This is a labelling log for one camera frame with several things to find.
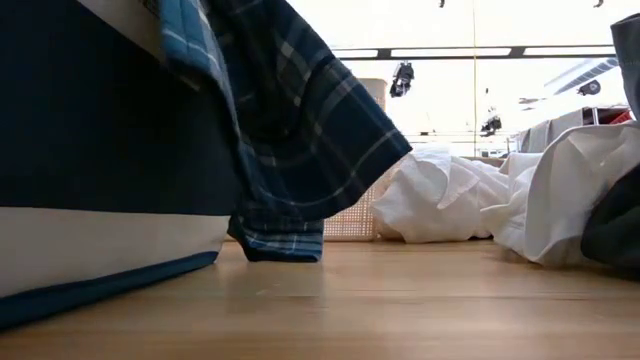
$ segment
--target laundry basket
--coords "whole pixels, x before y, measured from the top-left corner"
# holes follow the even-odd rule
[[[360,79],[360,82],[373,96],[378,105],[385,110],[387,82],[382,79]],[[370,210],[371,202],[381,196],[380,188],[389,177],[382,176],[360,200],[352,207],[325,220],[324,238],[326,241],[371,241],[377,237],[376,224]]]

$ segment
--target dark fabric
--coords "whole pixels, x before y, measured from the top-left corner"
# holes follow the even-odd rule
[[[640,14],[613,24],[611,31],[624,78],[624,90],[631,110],[640,120]]]
[[[640,270],[640,166],[593,209],[580,246],[589,259]]]
[[[612,26],[629,104],[640,115],[640,15]],[[640,166],[620,179],[593,209],[582,253],[621,269],[640,270]]]
[[[355,204],[406,139],[285,0],[160,5],[174,69],[216,84],[231,111],[249,184],[232,234],[250,257],[319,259],[322,219]]]
[[[3,8],[0,206],[234,211],[222,95],[192,90],[75,0]]]
[[[0,331],[213,264],[217,252],[0,298]]]

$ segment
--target plaid shirt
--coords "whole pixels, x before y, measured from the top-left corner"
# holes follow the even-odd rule
[[[285,0],[162,0],[160,19],[169,62],[213,79],[230,109],[247,180],[230,233],[253,260],[319,259],[322,219],[355,204],[406,139]]]

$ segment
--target white cloth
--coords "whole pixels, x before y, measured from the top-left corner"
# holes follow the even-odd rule
[[[480,209],[508,201],[507,180],[493,166],[428,144],[405,158],[371,210],[386,238],[421,243],[487,237]]]
[[[587,260],[580,237],[591,209],[640,163],[637,123],[586,126],[563,133],[544,154],[512,154],[502,172],[510,199],[482,210],[497,243],[547,266]]]

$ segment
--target clothing pile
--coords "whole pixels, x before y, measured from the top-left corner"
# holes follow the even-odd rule
[[[638,117],[640,14],[612,31]],[[640,270],[640,126],[580,125],[540,153],[511,154],[499,171],[417,149],[373,204],[382,235],[428,242],[490,234],[545,266],[596,261]]]

